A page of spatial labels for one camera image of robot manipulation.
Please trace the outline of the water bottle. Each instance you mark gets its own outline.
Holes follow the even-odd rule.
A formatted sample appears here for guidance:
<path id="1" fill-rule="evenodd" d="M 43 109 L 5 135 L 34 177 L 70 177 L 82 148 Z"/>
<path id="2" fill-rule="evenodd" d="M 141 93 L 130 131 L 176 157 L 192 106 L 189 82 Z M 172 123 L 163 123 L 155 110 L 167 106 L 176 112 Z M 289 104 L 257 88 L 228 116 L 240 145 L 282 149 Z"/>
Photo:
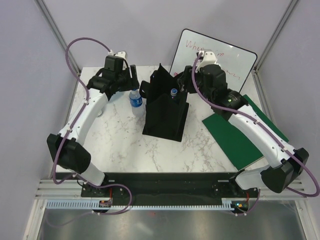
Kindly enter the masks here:
<path id="1" fill-rule="evenodd" d="M 129 93 L 129 101 L 130 101 L 132 113 L 136 117 L 141 117 L 144 114 L 144 107 L 143 107 L 143 99 L 138 89 L 134 89 Z"/>
<path id="2" fill-rule="evenodd" d="M 170 96 L 174 99 L 174 98 L 176 98 L 177 97 L 177 95 L 178 95 L 178 90 L 176 89 L 176 88 L 172 88 L 171 90 L 170 90 Z"/>

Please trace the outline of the black canvas bag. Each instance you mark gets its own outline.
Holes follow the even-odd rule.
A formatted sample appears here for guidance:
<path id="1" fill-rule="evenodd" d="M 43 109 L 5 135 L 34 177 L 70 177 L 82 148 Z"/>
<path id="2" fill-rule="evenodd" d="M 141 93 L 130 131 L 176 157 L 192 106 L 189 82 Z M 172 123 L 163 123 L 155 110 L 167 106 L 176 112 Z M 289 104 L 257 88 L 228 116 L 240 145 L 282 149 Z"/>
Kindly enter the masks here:
<path id="1" fill-rule="evenodd" d="M 141 82 L 139 93 L 146 100 L 143 135 L 182 141 L 189 109 L 188 94 L 179 92 L 175 100 L 171 96 L 172 89 L 179 89 L 177 79 L 161 64 L 151 74 L 149 82 Z"/>

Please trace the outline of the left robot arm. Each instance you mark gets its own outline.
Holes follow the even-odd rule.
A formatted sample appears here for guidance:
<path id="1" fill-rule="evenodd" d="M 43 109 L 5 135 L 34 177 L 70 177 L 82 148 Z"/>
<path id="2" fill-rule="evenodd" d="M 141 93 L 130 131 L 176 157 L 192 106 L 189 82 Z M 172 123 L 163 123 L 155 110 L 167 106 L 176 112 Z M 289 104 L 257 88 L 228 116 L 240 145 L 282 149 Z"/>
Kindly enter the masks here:
<path id="1" fill-rule="evenodd" d="M 106 175 L 91 162 L 91 154 L 84 148 L 87 134 L 98 114 L 117 92 L 138 89 L 137 69 L 128 65 L 127 53 L 119 51 L 105 58 L 104 67 L 85 84 L 85 97 L 68 123 L 58 134 L 47 137 L 47 145 L 57 166 L 73 171 L 92 184 L 92 191 L 99 197 L 106 196 L 110 185 Z"/>

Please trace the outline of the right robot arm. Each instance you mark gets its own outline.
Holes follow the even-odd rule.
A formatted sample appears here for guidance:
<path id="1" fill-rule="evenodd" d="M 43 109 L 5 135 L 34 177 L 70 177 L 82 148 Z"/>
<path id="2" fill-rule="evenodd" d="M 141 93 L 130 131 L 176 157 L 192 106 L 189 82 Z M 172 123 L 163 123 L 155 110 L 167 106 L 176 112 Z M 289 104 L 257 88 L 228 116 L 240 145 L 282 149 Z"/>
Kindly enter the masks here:
<path id="1" fill-rule="evenodd" d="M 301 175 L 309 158 L 303 147 L 295 148 L 272 130 L 237 91 L 228 88 L 226 73 L 218 64 L 186 66 L 175 76 L 182 92 L 197 93 L 215 114 L 237 128 L 266 158 L 268 165 L 239 172 L 229 184 L 235 197 L 247 189 L 267 187 L 281 193 Z"/>

